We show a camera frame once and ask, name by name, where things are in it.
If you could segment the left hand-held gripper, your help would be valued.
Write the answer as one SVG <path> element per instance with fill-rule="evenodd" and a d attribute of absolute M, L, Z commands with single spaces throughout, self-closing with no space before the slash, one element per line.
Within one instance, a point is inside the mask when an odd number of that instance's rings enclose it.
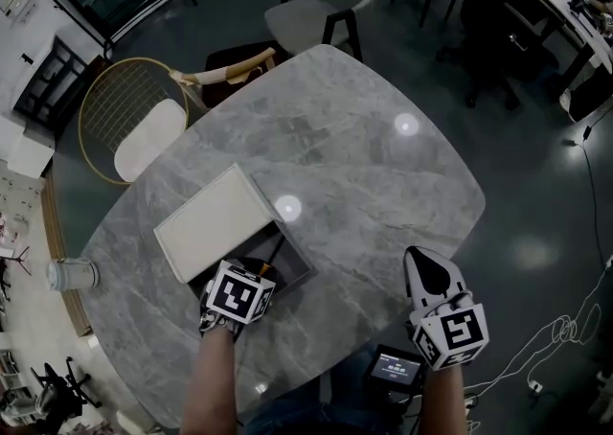
<path fill-rule="evenodd" d="M 221 260 L 197 277 L 201 336 L 220 326 L 237 340 L 246 325 L 262 318 L 277 279 L 274 266 L 260 275 L 264 263 L 256 258 Z"/>

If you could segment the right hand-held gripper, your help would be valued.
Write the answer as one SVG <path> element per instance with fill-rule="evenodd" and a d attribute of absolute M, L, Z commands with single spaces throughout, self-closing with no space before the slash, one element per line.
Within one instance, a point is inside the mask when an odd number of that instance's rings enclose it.
<path fill-rule="evenodd" d="M 412 245 L 404 251 L 403 275 L 415 308 L 409 316 L 415 328 L 412 339 L 432 370 L 468 363 L 483 351 L 489 343 L 484 307 L 465 290 L 456 264 Z"/>

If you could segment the orange handled screwdriver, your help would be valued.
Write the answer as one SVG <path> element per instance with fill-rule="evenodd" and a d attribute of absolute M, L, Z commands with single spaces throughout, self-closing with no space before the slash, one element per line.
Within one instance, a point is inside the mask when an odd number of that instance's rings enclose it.
<path fill-rule="evenodd" d="M 261 270 L 260 270 L 260 275 L 264 275 L 268 269 L 273 267 L 273 262 L 277 256 L 277 254 L 279 253 L 279 251 L 281 250 L 281 248 L 283 247 L 285 242 L 285 237 L 281 236 L 279 241 L 277 242 L 276 246 L 274 247 L 270 257 L 268 258 L 268 260 L 262 265 Z"/>

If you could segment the person's right forearm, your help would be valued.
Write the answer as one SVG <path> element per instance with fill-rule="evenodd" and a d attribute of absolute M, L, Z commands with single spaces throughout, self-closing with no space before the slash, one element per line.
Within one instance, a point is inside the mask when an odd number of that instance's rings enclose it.
<path fill-rule="evenodd" d="M 419 435 L 468 435 L 461 365 L 427 375 Z"/>

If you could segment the person's left forearm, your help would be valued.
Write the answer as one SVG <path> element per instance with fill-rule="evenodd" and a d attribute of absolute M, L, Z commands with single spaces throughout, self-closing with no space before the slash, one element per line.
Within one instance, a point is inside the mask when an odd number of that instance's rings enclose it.
<path fill-rule="evenodd" d="M 214 327 L 202 336 L 179 435 L 237 435 L 237 426 L 234 337 Z"/>

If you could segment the black chest-mounted screen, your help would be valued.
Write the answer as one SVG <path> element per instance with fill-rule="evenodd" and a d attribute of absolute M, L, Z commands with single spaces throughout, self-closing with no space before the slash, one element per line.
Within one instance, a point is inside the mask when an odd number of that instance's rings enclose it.
<path fill-rule="evenodd" d="M 385 345 L 378 345 L 364 374 L 369 387 L 415 396 L 421 392 L 425 359 Z"/>

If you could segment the person's legs in jeans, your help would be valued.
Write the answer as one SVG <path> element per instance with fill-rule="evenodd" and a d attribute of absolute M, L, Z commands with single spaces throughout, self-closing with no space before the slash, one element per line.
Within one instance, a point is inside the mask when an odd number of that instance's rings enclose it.
<path fill-rule="evenodd" d="M 365 386 L 375 355 L 366 346 L 329 371 L 265 403 L 246 422 L 244 435 L 394 435 L 387 396 Z"/>

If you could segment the white ribbed cylindrical canister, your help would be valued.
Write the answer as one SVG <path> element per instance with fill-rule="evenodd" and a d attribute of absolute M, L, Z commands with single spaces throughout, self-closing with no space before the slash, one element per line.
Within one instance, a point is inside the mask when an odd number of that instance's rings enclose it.
<path fill-rule="evenodd" d="M 87 259 L 63 258 L 48 262 L 46 278 L 50 290 L 63 292 L 95 287 L 100 281 L 100 272 Z"/>

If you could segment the black office chair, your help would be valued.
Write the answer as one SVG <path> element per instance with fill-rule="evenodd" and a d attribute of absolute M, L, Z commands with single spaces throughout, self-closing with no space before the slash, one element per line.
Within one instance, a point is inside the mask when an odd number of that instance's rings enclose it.
<path fill-rule="evenodd" d="M 34 368 L 31 369 L 36 381 L 42 387 L 34 407 L 40 416 L 34 424 L 39 435 L 57 435 L 66 421 L 82 415 L 82 408 L 85 405 L 102 407 L 100 401 L 92 400 L 82 390 L 82 386 L 91 380 L 91 376 L 85 374 L 81 380 L 76 380 L 72 362 L 73 358 L 67 356 L 68 374 L 65 377 L 60 376 L 49 363 L 44 364 L 43 376 L 40 376 Z"/>
<path fill-rule="evenodd" d="M 443 46 L 436 55 L 460 63 L 470 76 L 465 95 L 469 108 L 478 95 L 500 88 L 505 106 L 514 110 L 519 99 L 509 77 L 534 81 L 543 72 L 559 66 L 544 41 L 559 22 L 539 0 L 464 0 L 461 20 L 465 39 L 460 46 Z"/>

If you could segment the wooden slatted platform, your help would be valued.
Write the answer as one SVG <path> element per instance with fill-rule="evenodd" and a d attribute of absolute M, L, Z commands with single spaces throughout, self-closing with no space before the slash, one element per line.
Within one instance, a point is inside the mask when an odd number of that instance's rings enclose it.
<path fill-rule="evenodd" d="M 40 193 L 40 198 L 50 256 L 54 260 L 63 260 L 66 258 L 66 249 L 58 219 L 53 169 L 49 169 L 46 172 L 45 183 Z M 75 289 L 67 289 L 61 290 L 59 294 L 77 337 L 85 337 L 91 334 L 93 330 L 86 316 L 79 293 Z"/>

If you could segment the white and black machine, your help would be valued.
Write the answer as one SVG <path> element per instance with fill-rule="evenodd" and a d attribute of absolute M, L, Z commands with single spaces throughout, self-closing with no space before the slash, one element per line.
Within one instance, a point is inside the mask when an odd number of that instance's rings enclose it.
<path fill-rule="evenodd" d="M 560 107 L 574 122 L 579 122 L 613 96 L 613 74 L 599 66 L 576 89 L 566 89 L 558 99 Z"/>

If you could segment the black shelf unit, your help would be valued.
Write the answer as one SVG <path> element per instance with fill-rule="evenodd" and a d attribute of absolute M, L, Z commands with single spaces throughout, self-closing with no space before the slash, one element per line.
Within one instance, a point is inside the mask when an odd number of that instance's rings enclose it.
<path fill-rule="evenodd" d="M 94 79 L 110 62 L 101 56 L 87 62 L 58 36 L 49 40 L 32 60 L 34 63 L 28 65 L 13 90 L 11 110 L 58 135 L 78 110 Z"/>

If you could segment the grey upholstered chair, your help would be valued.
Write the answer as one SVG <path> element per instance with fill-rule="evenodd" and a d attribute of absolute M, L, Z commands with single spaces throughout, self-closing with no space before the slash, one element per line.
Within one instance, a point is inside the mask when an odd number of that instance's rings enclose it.
<path fill-rule="evenodd" d="M 346 8 L 336 8 L 324 0 L 281 0 L 265 12 L 264 20 L 274 39 L 293 56 L 320 44 L 347 45 L 361 61 L 357 17 L 373 2 L 356 0 Z"/>

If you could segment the white desk black legs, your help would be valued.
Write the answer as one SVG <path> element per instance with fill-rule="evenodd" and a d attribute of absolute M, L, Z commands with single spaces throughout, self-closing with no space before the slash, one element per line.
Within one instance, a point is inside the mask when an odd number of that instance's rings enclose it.
<path fill-rule="evenodd" d="M 598 29 L 594 14 L 589 11 L 589 0 L 538 1 L 551 16 L 552 27 L 560 30 L 578 49 L 563 73 L 547 79 L 548 96 L 552 101 L 558 100 L 570 88 L 581 69 L 589 62 L 597 67 L 603 65 L 609 73 L 613 73 L 613 54 Z"/>

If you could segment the small white wall sign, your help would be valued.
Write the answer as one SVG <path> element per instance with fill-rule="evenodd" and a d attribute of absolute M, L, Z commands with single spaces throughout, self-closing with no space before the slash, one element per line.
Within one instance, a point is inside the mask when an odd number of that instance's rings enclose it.
<path fill-rule="evenodd" d="M 16 17 L 16 23 L 25 27 L 39 10 L 38 0 L 29 0 L 23 7 L 20 14 Z"/>

